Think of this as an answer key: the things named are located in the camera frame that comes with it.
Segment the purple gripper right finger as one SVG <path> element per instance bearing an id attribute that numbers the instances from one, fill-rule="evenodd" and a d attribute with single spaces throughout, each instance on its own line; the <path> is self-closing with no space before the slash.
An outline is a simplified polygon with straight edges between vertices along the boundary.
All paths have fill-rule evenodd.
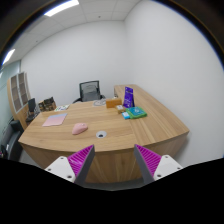
<path id="1" fill-rule="evenodd" d="M 145 185 L 182 169 L 171 156 L 161 156 L 140 145 L 134 146 L 134 155 Z"/>

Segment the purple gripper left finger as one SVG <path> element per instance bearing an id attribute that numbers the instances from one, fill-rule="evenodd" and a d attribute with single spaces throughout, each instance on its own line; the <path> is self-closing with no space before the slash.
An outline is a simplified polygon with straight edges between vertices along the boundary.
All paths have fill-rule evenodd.
<path id="1" fill-rule="evenodd" d="M 46 171 L 77 185 L 83 185 L 94 156 L 95 148 L 90 145 L 68 157 L 58 157 Z"/>

